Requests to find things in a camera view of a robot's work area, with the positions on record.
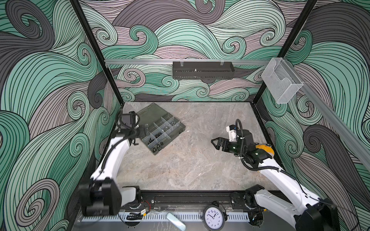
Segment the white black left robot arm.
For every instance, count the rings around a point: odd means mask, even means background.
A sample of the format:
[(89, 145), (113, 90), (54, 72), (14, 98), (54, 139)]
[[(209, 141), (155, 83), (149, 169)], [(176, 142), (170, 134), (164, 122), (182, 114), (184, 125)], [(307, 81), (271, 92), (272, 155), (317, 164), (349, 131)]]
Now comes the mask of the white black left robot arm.
[(118, 114), (116, 129), (111, 135), (107, 152), (90, 179), (79, 186), (82, 214), (85, 217), (115, 216), (126, 205), (142, 203), (138, 186), (119, 186), (118, 171), (129, 148), (137, 145), (145, 127), (140, 126), (140, 116), (131, 111)]

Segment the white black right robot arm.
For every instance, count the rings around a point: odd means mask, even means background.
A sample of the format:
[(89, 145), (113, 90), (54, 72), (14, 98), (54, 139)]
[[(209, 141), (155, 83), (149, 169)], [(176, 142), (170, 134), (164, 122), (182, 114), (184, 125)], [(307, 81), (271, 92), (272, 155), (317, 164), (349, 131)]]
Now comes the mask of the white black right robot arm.
[(253, 135), (243, 129), (241, 121), (226, 127), (228, 138), (211, 140), (216, 150), (231, 153), (242, 165), (268, 178), (287, 198), (270, 193), (261, 185), (248, 188), (243, 196), (245, 206), (250, 210), (250, 224), (258, 225), (266, 209), (297, 231), (338, 231), (340, 230), (338, 207), (328, 198), (322, 199), (305, 188), (298, 179), (284, 170), (274, 158), (269, 144), (254, 142)]

